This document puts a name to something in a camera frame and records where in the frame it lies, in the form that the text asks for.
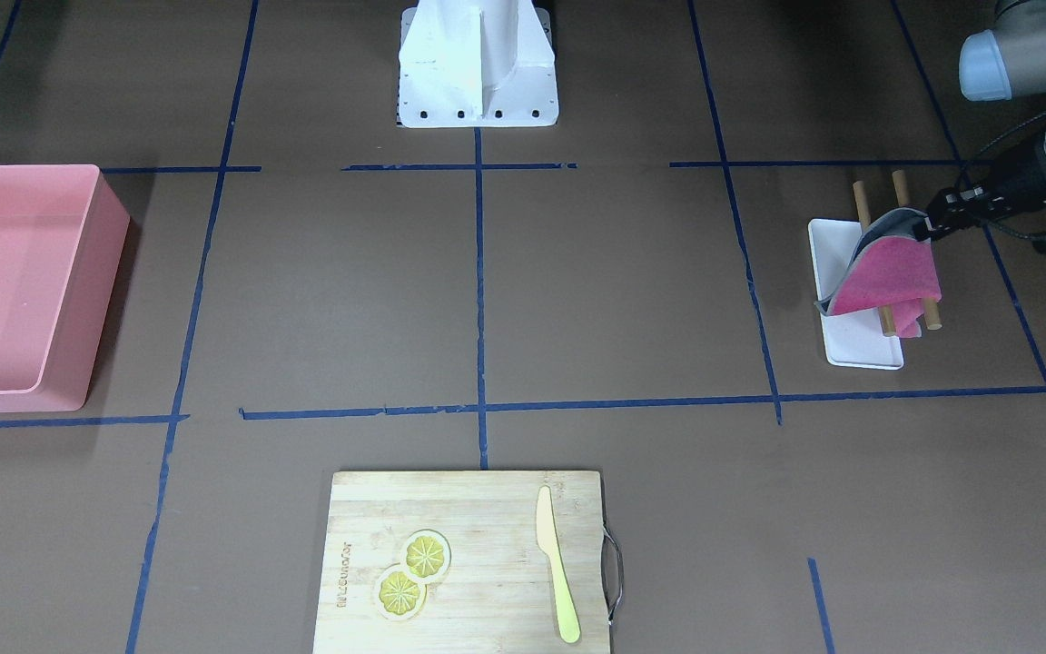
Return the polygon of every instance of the cutting board handle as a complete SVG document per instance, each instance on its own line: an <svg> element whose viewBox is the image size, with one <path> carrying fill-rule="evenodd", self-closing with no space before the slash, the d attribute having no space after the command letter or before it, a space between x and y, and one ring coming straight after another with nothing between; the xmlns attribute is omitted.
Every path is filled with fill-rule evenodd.
<svg viewBox="0 0 1046 654"><path fill-rule="evenodd" d="M616 609L619 609L619 604L623 601L623 556L619 554L619 543L613 538L611 532L608 531L608 525L602 526L602 545L611 545L616 556L616 599L608 601L608 626L616 619ZM602 595L605 600L608 599L608 558L605 555L607 550L601 551L599 556L599 579L602 579Z"/></svg>

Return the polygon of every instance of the lime slice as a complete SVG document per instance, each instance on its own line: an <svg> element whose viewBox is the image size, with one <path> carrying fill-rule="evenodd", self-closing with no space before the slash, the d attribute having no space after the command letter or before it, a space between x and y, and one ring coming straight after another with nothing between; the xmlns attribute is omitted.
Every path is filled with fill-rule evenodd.
<svg viewBox="0 0 1046 654"><path fill-rule="evenodd" d="M378 577L378 612L389 621L408 621L427 601L427 587L411 580L403 566L387 568Z"/></svg>
<svg viewBox="0 0 1046 654"><path fill-rule="evenodd" d="M432 529L414 532L403 550L406 574L418 583L435 583L450 567L450 543L442 534Z"/></svg>

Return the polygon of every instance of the white plastic tray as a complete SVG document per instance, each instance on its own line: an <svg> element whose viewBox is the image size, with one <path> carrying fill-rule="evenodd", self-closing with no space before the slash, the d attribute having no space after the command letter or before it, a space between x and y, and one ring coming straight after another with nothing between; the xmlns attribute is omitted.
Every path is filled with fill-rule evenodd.
<svg viewBox="0 0 1046 654"><path fill-rule="evenodd" d="M845 277L850 256L863 235L860 224L849 220L815 218L810 221L810 255L814 258L814 285L818 299L826 297ZM883 336L879 310L845 315L823 315L825 359L847 368L902 368L902 341Z"/></svg>

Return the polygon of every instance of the wooden stick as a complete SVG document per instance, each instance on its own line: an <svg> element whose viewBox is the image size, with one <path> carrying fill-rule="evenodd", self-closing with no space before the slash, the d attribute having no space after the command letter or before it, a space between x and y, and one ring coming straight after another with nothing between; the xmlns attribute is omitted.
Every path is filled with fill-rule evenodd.
<svg viewBox="0 0 1046 654"><path fill-rule="evenodd" d="M906 186L906 171L893 171L890 177L893 178L893 195L899 200L899 206L909 206L910 190ZM934 301L934 298L923 298L923 322L926 322L927 330L934 331L942 328L939 302Z"/></svg>
<svg viewBox="0 0 1046 654"><path fill-rule="evenodd" d="M858 207L858 223L863 226L863 233L870 226L870 207L866 203L866 185L859 179L855 182L855 205ZM889 307L879 308L879 318L883 321L883 336L897 336L899 329L893 323L893 311Z"/></svg>

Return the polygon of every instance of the white mounting bracket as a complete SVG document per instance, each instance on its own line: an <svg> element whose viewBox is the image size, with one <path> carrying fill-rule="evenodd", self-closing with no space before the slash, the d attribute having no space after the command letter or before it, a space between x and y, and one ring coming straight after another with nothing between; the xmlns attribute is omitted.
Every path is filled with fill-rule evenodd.
<svg viewBox="0 0 1046 654"><path fill-rule="evenodd" d="M403 14L399 122L544 128L560 117L551 17L531 0L419 0Z"/></svg>

